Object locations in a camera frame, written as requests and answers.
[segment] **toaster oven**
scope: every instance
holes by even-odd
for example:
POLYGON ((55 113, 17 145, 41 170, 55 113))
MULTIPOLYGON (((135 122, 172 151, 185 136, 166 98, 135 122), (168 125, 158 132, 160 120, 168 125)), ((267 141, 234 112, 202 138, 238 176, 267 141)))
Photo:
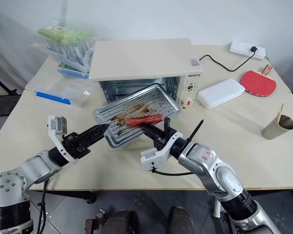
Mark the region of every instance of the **toaster oven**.
POLYGON ((89 72, 107 102, 158 83, 183 109, 192 104, 202 76, 189 39, 99 41, 89 72))

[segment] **metal tray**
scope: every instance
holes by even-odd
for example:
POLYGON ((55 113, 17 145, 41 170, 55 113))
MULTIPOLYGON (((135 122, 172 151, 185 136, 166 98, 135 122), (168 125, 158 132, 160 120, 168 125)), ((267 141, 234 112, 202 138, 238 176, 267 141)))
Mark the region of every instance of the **metal tray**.
POLYGON ((93 117, 98 124, 110 124, 105 132, 109 145, 118 148, 121 145, 143 134, 140 128, 129 128, 125 124, 127 118, 162 114, 173 117, 181 109, 160 84, 141 89, 124 98, 109 103, 93 111, 93 117))

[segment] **sausage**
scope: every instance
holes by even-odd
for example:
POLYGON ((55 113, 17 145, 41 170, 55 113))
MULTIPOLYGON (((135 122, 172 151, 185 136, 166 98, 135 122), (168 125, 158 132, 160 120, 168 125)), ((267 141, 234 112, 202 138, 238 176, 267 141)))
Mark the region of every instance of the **sausage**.
POLYGON ((126 119, 126 124, 140 124, 140 123, 153 123, 163 121, 164 115, 152 115, 152 116, 144 116, 139 118, 128 118, 126 119))

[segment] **red paddle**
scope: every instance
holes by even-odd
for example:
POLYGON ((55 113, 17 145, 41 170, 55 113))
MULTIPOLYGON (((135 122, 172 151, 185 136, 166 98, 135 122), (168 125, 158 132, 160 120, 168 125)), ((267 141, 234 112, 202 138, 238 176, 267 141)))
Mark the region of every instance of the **red paddle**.
POLYGON ((245 91, 259 97, 267 97, 272 94, 277 84, 274 80, 268 78, 268 72, 271 70, 271 65, 266 65, 262 74, 248 71, 240 79, 240 84, 245 88, 245 91))

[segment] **cup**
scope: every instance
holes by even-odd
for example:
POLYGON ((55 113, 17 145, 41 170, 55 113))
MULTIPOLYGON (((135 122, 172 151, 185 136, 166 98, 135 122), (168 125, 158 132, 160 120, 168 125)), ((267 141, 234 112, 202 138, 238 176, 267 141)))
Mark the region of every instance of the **cup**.
POLYGON ((279 123, 277 117, 274 118, 262 131, 262 136, 267 140, 272 140, 293 129, 293 120, 285 115, 281 115, 279 123))

